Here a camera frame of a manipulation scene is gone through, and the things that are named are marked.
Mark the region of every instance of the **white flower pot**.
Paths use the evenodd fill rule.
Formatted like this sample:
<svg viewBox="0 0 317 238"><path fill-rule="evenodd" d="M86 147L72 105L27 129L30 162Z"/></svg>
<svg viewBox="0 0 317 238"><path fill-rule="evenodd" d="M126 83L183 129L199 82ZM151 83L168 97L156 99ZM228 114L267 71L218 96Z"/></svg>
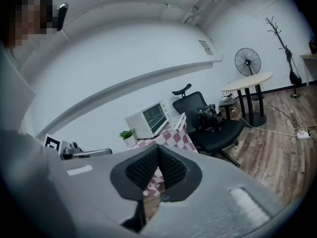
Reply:
<svg viewBox="0 0 317 238"><path fill-rule="evenodd" d="M127 147L132 147L136 145L137 140L135 139L134 135L132 135L129 138L124 139L123 142L127 145Z"/></svg>

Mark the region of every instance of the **chair seat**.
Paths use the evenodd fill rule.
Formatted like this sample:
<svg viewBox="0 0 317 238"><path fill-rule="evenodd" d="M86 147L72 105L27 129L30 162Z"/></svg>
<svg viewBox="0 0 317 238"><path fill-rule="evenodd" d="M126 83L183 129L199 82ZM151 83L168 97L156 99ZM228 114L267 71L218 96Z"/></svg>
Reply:
<svg viewBox="0 0 317 238"><path fill-rule="evenodd" d="M236 120L226 120L221 131L196 131L191 133L190 138L195 141L203 151L215 153L229 146L241 133L243 123Z"/></svg>

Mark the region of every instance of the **checkered tablecloth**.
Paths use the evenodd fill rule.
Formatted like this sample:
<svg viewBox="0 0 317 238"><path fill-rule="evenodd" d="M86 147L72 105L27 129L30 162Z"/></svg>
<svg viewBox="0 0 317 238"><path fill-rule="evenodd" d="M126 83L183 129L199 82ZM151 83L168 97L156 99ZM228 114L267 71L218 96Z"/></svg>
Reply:
<svg viewBox="0 0 317 238"><path fill-rule="evenodd" d="M159 135L152 139L140 139L135 146L131 149L136 149L139 147L143 147L146 145L169 145L173 147L182 148L185 150L193 151L198 153L196 147L194 146L192 140L190 139L189 135L186 132L186 125L183 126L183 129L178 132L176 129L173 129L173 124L167 124L163 130L160 132ZM147 188L143 191L143 195L154 195L158 196L159 191L158 187L160 183L163 183L163 175L159 168L155 171L154 176L152 177L150 183L148 184Z"/></svg>

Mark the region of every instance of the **black coat rack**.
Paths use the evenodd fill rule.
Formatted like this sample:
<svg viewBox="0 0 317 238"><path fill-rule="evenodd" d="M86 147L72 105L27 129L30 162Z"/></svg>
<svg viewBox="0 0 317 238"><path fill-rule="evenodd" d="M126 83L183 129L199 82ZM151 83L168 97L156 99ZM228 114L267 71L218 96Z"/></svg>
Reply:
<svg viewBox="0 0 317 238"><path fill-rule="evenodd" d="M299 73L298 73L298 71L297 71L297 74L298 74L298 76L294 73L294 71L293 71L293 67L292 67L292 64L291 64L291 60L293 61L293 64L295 65L295 63L294 63L294 60L293 60L293 58L292 58L292 52L287 48L287 46L285 46L284 45L284 43L283 43L283 41L282 41L282 39L281 39L281 37L280 37L280 35L279 35L279 33L282 31L282 30L277 30L278 29L278 26L276 25L276 23L275 23L275 25L273 24L273 18L274 17L272 17L272 19L271 19L271 21L268 19L268 18L266 18L265 20L266 20L266 23L267 24L269 24L269 25L271 25L271 27L273 28L273 30L268 30L268 32L273 32L277 37L278 37L278 39L279 39L279 41L280 41L280 43L282 44L282 48L280 49L280 50L284 50L285 51L285 54L286 54L286 59L287 59L287 61L288 61L288 64L289 64L289 67L290 67L290 73L289 73L289 80L291 81L291 83L293 84L293 86L294 86L294 93L292 93L290 96L292 97L292 98L299 98L301 95L300 94L298 94L298 93L296 93L296 87L299 87L301 84L302 84L302 79L301 79L301 77L299 76Z"/></svg>

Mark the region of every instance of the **round table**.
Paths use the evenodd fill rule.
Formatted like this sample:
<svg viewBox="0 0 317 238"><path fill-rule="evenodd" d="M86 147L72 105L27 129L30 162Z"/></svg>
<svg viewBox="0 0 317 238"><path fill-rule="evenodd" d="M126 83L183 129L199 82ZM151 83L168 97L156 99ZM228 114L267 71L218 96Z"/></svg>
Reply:
<svg viewBox="0 0 317 238"><path fill-rule="evenodd" d="M221 90L222 92L231 92L231 91L237 91L240 105L241 105L241 112L242 117L247 123L253 127L261 126L266 122L266 116L264 115L264 109L263 109L263 100L262 100L262 93L261 93L261 87L260 83L267 81L273 76L272 72L263 72L259 74L255 74L252 76L248 76L245 78L238 79L234 82L228 83L226 86L224 86ZM260 105L260 113L254 114L253 113L253 107L252 107L252 100L250 95L249 87L255 86L257 89L257 94L259 98L259 105ZM249 114L246 115L246 112L244 110L244 103L242 99L241 89L244 89L247 96L247 102L248 102L248 109Z"/></svg>

